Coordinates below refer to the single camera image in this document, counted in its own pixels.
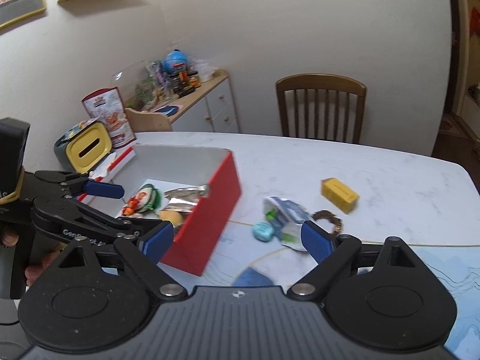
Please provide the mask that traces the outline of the person's hand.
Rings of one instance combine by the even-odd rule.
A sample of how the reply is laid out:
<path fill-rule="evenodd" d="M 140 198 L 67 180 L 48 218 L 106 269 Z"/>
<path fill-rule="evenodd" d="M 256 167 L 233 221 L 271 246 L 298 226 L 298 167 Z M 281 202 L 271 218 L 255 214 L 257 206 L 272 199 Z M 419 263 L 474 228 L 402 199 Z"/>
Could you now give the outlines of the person's hand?
<path fill-rule="evenodd" d="M 13 247 L 19 241 L 19 236 L 9 230 L 4 228 L 1 230 L 1 244 L 5 247 Z M 40 275 L 44 272 L 47 267 L 57 258 L 60 253 L 62 252 L 61 249 L 56 249 L 55 251 L 46 254 L 41 262 L 37 265 L 31 265 L 25 269 L 24 275 L 26 278 L 26 285 L 31 287 L 35 281 L 40 277 Z"/>

